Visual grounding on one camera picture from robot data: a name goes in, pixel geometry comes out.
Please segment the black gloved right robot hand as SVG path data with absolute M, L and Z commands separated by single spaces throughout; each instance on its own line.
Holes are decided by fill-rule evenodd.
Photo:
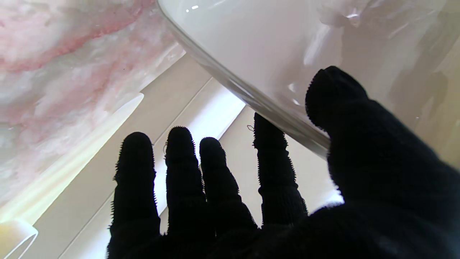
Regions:
M 254 115 L 258 227 L 220 142 L 186 127 L 166 141 L 168 230 L 160 233 L 154 154 L 128 135 L 114 180 L 109 259 L 458 259 L 459 172 L 439 159 L 352 76 L 319 70 L 306 113 L 330 138 L 327 164 L 344 203 L 308 215 L 284 133 Z

